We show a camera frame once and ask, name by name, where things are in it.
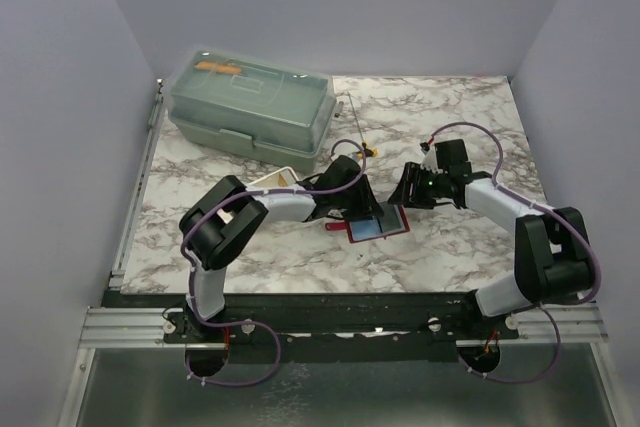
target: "container lid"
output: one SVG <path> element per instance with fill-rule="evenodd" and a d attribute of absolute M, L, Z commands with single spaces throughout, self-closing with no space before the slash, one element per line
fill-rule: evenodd
<path fill-rule="evenodd" d="M 315 132 L 324 131 L 316 123 L 328 120 L 319 112 L 327 109 L 331 82 L 330 76 L 199 48 L 167 82 L 170 116 L 312 151 L 320 140 Z"/>

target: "table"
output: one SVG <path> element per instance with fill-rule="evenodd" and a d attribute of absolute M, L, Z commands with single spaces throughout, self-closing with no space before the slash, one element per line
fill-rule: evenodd
<path fill-rule="evenodd" d="M 339 100 L 316 168 L 330 163 L 328 150 L 340 138 L 359 141 L 348 106 L 350 92 L 366 140 L 378 149 L 367 175 L 379 201 L 397 185 L 404 163 L 420 162 L 419 143 L 437 127 L 467 120 L 491 129 L 505 148 L 500 179 L 544 201 L 529 146 L 504 77 L 336 77 Z M 465 140 L 474 170 L 492 171 L 496 149 L 483 133 L 458 128 L 438 139 Z M 348 154 L 350 147 L 340 146 Z M 125 254 L 123 294 L 185 293 L 187 261 L 180 255 L 182 215 L 224 175 L 246 183 L 278 167 L 188 142 L 165 117 L 160 126 L 131 247 Z M 411 232 L 350 244 L 328 233 L 324 221 L 280 222 L 261 229 L 228 268 L 226 292 L 373 293 L 466 291 L 512 269 L 513 246 L 500 227 L 473 212 L 442 207 L 408 210 Z"/>

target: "green plastic box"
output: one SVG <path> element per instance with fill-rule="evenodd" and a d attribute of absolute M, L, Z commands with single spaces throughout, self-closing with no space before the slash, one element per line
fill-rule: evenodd
<path fill-rule="evenodd" d="M 331 76 L 207 48 L 192 51 L 164 89 L 188 140 L 305 173 L 336 105 Z"/>

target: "metal frame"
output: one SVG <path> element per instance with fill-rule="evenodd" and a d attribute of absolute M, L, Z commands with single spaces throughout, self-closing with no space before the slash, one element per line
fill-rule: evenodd
<path fill-rule="evenodd" d="M 158 92 L 149 117 L 144 156 L 138 171 L 123 233 L 109 277 L 108 290 L 119 291 L 126 268 L 133 232 L 142 207 L 142 199 L 149 178 L 153 154 L 158 142 L 159 127 L 164 119 L 161 94 L 162 79 L 158 79 Z M 90 308 L 87 311 L 76 361 L 58 422 L 59 427 L 77 425 L 82 402 L 89 384 L 96 349 L 180 348 L 222 350 L 222 343 L 174 344 L 163 342 L 165 320 L 163 308 Z M 617 425 L 635 426 L 620 380 L 616 374 L 607 345 L 608 336 L 596 304 L 575 307 L 551 306 L 551 314 L 560 328 L 563 343 L 591 344 L 596 366 L 602 379 L 603 390 Z M 503 345 L 552 344 L 555 335 L 548 319 L 539 311 L 517 314 L 520 338 L 501 341 Z M 390 335 L 393 332 L 368 332 L 369 335 Z M 464 340 L 457 346 L 470 346 L 484 340 Z"/>

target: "marble tabletop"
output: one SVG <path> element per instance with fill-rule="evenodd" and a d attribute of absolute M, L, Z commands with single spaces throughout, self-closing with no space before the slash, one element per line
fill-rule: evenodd
<path fill-rule="evenodd" d="M 351 93 L 367 141 L 378 149 L 367 175 L 379 201 L 397 185 L 404 163 L 420 162 L 419 143 L 437 127 L 457 120 L 491 129 L 505 148 L 500 180 L 544 201 L 513 96 L 504 77 L 334 78 L 339 100 Z M 438 140 L 465 140 L 474 170 L 491 171 L 493 143 L 481 132 L 458 128 Z M 335 118 L 316 168 L 329 164 L 340 138 L 359 141 L 345 107 Z M 349 153 L 340 146 L 339 153 Z M 180 255 L 178 221 L 221 177 L 249 183 L 278 167 L 187 141 L 164 118 L 122 286 L 122 293 L 185 293 L 187 261 Z M 280 222 L 261 229 L 227 271 L 226 292 L 371 293 L 466 291 L 513 267 L 512 239 L 473 212 L 441 207 L 408 210 L 411 231 L 386 240 L 350 244 L 324 221 Z"/>

